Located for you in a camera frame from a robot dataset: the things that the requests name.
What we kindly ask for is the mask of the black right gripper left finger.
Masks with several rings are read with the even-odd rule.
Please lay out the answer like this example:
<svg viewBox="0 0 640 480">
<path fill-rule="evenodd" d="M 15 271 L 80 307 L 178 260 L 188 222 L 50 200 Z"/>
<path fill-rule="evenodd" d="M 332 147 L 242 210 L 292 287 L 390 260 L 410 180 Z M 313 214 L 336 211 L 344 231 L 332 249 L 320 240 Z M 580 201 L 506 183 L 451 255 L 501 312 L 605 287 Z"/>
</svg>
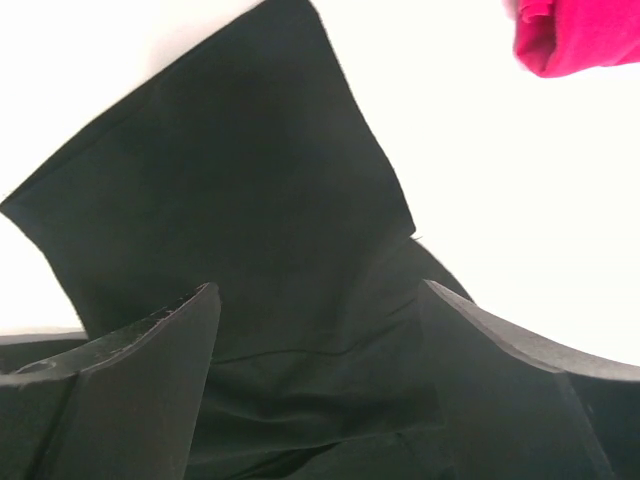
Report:
<svg viewBox="0 0 640 480">
<path fill-rule="evenodd" d="M 194 292 L 1 376 L 4 479 L 181 479 L 220 315 Z"/>
</svg>

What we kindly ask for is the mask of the black flower print t-shirt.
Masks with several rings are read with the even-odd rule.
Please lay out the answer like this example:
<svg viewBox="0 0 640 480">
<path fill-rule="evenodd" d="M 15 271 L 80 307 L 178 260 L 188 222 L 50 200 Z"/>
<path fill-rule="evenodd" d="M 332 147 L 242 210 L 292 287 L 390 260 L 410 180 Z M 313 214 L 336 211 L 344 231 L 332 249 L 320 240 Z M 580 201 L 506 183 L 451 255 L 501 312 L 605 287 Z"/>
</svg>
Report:
<svg viewBox="0 0 640 480">
<path fill-rule="evenodd" d="M 189 479 L 450 479 L 396 174 L 307 1 L 265 1 L 3 203 L 98 337 L 196 286 L 221 314 Z"/>
</svg>

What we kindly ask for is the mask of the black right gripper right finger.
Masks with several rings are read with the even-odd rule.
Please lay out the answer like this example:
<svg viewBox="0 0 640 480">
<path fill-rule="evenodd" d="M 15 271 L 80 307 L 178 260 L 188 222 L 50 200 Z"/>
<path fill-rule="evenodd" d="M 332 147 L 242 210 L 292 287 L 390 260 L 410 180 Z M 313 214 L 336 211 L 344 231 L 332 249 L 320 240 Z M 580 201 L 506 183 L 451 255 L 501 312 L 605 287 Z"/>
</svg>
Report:
<svg viewBox="0 0 640 480">
<path fill-rule="evenodd" d="M 419 301 L 457 478 L 638 478 L 638 367 L 547 339 L 435 281 Z"/>
</svg>

